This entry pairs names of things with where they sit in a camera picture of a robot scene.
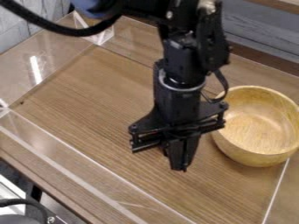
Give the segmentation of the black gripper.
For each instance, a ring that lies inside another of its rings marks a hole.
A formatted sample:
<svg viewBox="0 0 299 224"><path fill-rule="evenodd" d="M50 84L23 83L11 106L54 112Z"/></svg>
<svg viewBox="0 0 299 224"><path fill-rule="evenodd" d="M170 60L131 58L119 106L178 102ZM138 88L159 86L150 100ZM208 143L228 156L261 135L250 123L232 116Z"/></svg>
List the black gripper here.
<svg viewBox="0 0 299 224"><path fill-rule="evenodd" d="M154 64L154 108L129 127L133 152L161 147L171 169L184 172L193 163L202 134L225 127L229 109L226 96L212 99L202 92L206 76L194 76L200 82L177 82L165 62Z"/></svg>

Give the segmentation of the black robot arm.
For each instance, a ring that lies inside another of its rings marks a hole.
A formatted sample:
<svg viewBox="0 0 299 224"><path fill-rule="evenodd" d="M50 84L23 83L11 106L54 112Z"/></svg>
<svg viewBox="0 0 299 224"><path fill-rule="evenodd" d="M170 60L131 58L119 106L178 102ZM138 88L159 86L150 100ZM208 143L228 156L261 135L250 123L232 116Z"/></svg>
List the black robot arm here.
<svg viewBox="0 0 299 224"><path fill-rule="evenodd" d="M204 134L225 127L225 98L204 93L209 75L230 88L221 68L230 63L221 0L71 0L91 18L117 14L157 22L163 58L154 63L154 108L129 127L133 151L161 147L170 166L185 171Z"/></svg>

